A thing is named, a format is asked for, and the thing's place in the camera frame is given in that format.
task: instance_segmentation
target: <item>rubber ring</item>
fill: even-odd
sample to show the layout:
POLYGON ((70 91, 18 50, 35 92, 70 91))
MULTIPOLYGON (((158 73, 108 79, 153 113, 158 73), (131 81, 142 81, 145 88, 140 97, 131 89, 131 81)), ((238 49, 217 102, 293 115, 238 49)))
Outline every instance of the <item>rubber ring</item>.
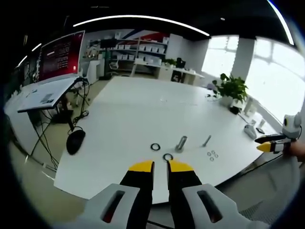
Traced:
POLYGON ((161 147, 160 147, 160 145, 159 145, 158 143, 152 143, 152 144, 151 144, 151 149, 152 149, 153 151, 158 151, 158 150, 161 149, 161 147))
POLYGON ((173 156, 172 156, 171 154, 164 154, 164 155, 163 155, 163 160, 164 160, 164 161, 169 161, 169 160, 167 160, 167 159, 165 158, 167 155, 169 155, 169 156, 171 157, 171 160, 173 160, 173 156))

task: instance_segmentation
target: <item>black computer mouse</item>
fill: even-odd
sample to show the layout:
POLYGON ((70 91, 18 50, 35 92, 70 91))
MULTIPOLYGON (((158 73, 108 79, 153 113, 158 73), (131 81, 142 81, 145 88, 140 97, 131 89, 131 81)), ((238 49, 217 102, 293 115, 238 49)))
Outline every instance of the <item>black computer mouse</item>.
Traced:
POLYGON ((83 130, 74 131, 68 136, 66 147, 70 155, 76 154, 80 149, 85 136, 86 133, 83 130))

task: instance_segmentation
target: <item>bright window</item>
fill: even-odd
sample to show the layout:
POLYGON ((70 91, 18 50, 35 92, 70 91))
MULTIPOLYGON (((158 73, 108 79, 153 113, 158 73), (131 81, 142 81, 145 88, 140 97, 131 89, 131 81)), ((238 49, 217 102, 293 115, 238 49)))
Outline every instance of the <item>bright window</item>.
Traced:
POLYGON ((305 61, 293 48, 257 39, 249 74, 248 93, 280 122, 295 115, 305 96, 305 61))
POLYGON ((231 74, 238 46, 238 36, 212 37, 209 40, 202 71, 214 77, 231 74))

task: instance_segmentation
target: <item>red screen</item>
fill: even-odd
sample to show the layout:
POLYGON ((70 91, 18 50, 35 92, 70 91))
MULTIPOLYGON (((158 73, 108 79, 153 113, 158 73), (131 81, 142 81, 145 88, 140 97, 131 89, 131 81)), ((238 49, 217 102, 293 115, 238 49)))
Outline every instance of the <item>red screen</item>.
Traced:
POLYGON ((74 33, 41 48, 39 81, 78 72, 83 35, 83 31, 74 33))

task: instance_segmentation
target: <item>washer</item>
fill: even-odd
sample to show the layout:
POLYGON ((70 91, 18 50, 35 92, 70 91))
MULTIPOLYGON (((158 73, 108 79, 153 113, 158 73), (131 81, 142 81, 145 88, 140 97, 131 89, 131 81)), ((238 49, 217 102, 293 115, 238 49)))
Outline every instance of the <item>washer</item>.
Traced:
POLYGON ((166 159, 166 156, 169 156, 171 158, 171 160, 173 160, 173 156, 171 154, 164 154, 163 155, 163 160, 168 162, 169 160, 166 159))
POLYGON ((151 144, 151 149, 152 149, 153 151, 158 151, 158 150, 161 149, 161 147, 160 147, 160 145, 159 145, 158 143, 152 143, 152 144, 151 144))

